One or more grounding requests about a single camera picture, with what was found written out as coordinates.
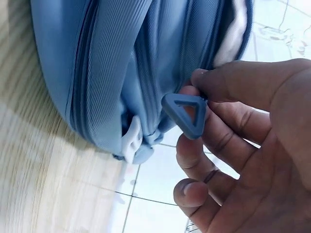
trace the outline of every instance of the hand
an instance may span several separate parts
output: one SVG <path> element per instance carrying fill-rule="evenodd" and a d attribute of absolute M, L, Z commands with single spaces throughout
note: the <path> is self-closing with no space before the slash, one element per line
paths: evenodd
<path fill-rule="evenodd" d="M 191 82 L 181 93 L 200 90 L 209 104 L 202 137 L 177 143 L 189 177 L 175 187 L 179 207 L 203 233 L 311 232 L 311 61 L 233 62 Z M 240 178 L 217 170 L 203 144 Z"/>

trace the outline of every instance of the zipper pull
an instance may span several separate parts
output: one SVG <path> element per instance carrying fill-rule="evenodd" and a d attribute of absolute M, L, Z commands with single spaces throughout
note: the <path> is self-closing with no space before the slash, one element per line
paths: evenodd
<path fill-rule="evenodd" d="M 162 98 L 161 104 L 166 114 L 180 127 L 187 138 L 195 140 L 202 136 L 207 107 L 206 96 L 166 94 Z M 185 106 L 191 106 L 195 109 L 193 122 L 183 108 Z"/>

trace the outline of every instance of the white fabric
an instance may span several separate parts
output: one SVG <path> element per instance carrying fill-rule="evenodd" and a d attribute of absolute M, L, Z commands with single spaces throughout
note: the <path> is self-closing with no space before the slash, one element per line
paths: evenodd
<path fill-rule="evenodd" d="M 214 67 L 232 62 L 242 45 L 247 25 L 247 8 L 245 0 L 232 0 L 235 18 L 230 24 L 225 38 L 215 56 Z"/>

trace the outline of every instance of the fingernail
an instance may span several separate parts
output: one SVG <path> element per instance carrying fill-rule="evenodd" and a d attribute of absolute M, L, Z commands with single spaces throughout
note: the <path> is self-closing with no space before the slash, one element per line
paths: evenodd
<path fill-rule="evenodd" d="M 191 76 L 191 83 L 192 85 L 195 86 L 195 83 L 200 80 L 200 78 L 202 77 L 203 74 L 205 74 L 206 72 L 208 72 L 208 70 L 206 69 L 196 69 Z"/>
<path fill-rule="evenodd" d="M 186 196 L 193 183 L 189 183 L 184 187 L 184 195 Z"/>

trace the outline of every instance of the blue backpack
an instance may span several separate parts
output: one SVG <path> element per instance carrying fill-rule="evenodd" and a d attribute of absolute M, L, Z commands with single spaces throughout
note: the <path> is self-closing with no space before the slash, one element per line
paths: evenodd
<path fill-rule="evenodd" d="M 140 164 L 175 123 L 162 98 L 239 59 L 251 0 L 31 0 L 51 98 L 87 141 Z"/>

